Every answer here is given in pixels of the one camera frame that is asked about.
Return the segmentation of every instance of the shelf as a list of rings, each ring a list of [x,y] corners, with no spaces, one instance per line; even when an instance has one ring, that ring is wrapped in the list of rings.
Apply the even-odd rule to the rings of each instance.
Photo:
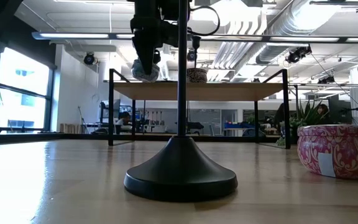
[[[132,100],[177,100],[178,83],[114,83]],[[281,83],[187,83],[187,100],[258,101],[283,89]]]

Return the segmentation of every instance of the wooden floor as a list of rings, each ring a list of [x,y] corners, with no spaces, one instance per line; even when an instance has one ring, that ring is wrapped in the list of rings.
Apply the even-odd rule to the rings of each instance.
[[[358,181],[311,174],[296,150],[252,143],[199,143],[234,170],[230,197],[163,203],[127,193],[128,168],[165,142],[108,148],[106,141],[62,140],[0,146],[0,223],[358,223]]]

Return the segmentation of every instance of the potted plant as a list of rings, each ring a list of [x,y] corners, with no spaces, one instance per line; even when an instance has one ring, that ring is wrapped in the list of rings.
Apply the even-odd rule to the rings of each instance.
[[[303,109],[302,104],[300,103],[300,106],[298,108],[298,111],[296,113],[296,117],[290,118],[290,127],[291,127],[291,143],[296,144],[298,142],[298,128],[302,126],[309,126],[309,125],[317,125],[320,123],[320,121],[328,114],[319,114],[318,108],[322,101],[320,101],[315,106],[315,101],[313,101],[313,104],[311,105],[310,100],[305,106],[305,109]],[[285,126],[284,122],[280,123],[281,127]],[[277,145],[281,146],[283,144],[283,138],[281,137],[277,141]]]

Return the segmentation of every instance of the window frame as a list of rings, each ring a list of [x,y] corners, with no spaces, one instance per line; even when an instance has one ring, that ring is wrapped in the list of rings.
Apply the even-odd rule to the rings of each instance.
[[[23,54],[22,52],[17,51],[16,49],[12,49],[20,54]],[[21,93],[21,94],[25,94],[25,95],[29,95],[29,96],[34,96],[34,97],[39,97],[39,98],[44,98],[45,99],[45,114],[44,114],[44,127],[43,128],[26,128],[26,131],[50,131],[50,119],[51,119],[51,113],[52,113],[52,94],[53,94],[53,82],[54,82],[54,73],[55,73],[55,68],[51,68],[49,67],[49,75],[48,75],[48,84],[47,84],[47,94],[46,95],[42,95],[42,94],[38,94],[35,93],[33,91],[29,91],[29,90],[25,90],[25,89],[21,89],[21,88],[17,88],[14,86],[10,86],[10,85],[5,85],[0,83],[0,88],[1,89],[5,89],[5,90],[10,90],[16,93]],[[3,131],[20,131],[22,128],[10,128],[10,127],[1,127],[1,129]]]

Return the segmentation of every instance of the black lamp base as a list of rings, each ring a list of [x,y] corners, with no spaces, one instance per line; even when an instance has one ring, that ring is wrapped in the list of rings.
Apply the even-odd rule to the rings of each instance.
[[[166,202],[199,202],[227,196],[236,174],[208,158],[190,137],[172,137],[153,158],[127,171],[125,189]]]

